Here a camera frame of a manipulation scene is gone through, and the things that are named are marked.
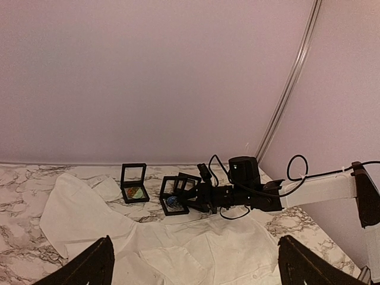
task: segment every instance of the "robotic arm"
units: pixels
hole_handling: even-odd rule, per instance
[[[213,186],[212,175],[205,164],[199,164],[204,182],[190,190],[175,187],[173,193],[160,199],[176,197],[183,207],[212,213],[217,208],[234,205],[250,206],[262,211],[280,211],[283,208],[334,199],[356,199],[359,218],[365,231],[371,279],[380,282],[380,195],[371,177],[360,162],[354,162],[350,171],[341,171],[317,178],[304,177],[301,182],[274,180],[261,184],[256,158],[235,157],[229,160],[226,172],[231,185]]]

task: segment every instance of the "white wall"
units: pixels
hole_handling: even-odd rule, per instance
[[[324,1],[311,50],[262,167],[285,177],[297,153],[310,173],[380,159],[380,2]],[[293,176],[304,173],[301,163]],[[380,165],[368,166],[380,186]],[[355,201],[304,209],[362,266],[367,259]]]
[[[0,1],[0,161],[184,163],[255,151],[311,5]]]

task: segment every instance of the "white cloth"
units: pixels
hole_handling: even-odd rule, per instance
[[[235,208],[226,213],[241,215]],[[109,235],[115,250],[112,284],[281,284],[273,237],[246,216],[219,215],[182,224],[137,223],[111,210],[83,181],[57,178],[40,227],[70,260]]]

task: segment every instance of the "metal strip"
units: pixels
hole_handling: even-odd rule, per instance
[[[274,113],[271,117],[270,123],[265,131],[265,134],[260,142],[258,150],[256,152],[256,158],[258,163],[260,163],[268,150],[269,145],[271,144],[274,134],[280,124],[281,118],[284,115],[284,110],[286,105],[289,102],[289,98],[292,95],[293,89],[297,83],[300,72],[303,67],[303,63],[305,61],[306,55],[308,53],[311,37],[314,32],[314,27],[316,23],[316,19],[319,14],[319,9],[321,7],[322,0],[314,0],[309,20],[306,25],[305,32],[302,36],[301,44],[298,50],[298,54],[296,60],[293,63],[292,69],[290,70],[290,74],[287,78],[284,90],[281,94],[280,100],[277,103],[277,106],[274,110]]]

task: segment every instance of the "marble surface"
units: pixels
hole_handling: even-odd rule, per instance
[[[0,285],[32,284],[56,271],[67,261],[46,240],[39,227],[44,206],[56,178],[69,173],[95,187],[108,177],[120,180],[120,166],[38,166],[0,164]],[[159,203],[163,176],[185,172],[198,176],[195,166],[152,166],[147,168],[145,187],[150,202],[126,205],[122,199],[107,202],[110,208],[142,223],[203,219],[208,214],[191,211],[187,216],[165,217]],[[226,176],[215,166],[221,184]],[[261,173],[262,182],[269,181]],[[277,213],[250,213],[276,239],[292,235],[333,266],[357,277],[360,270],[327,234],[299,207]]]

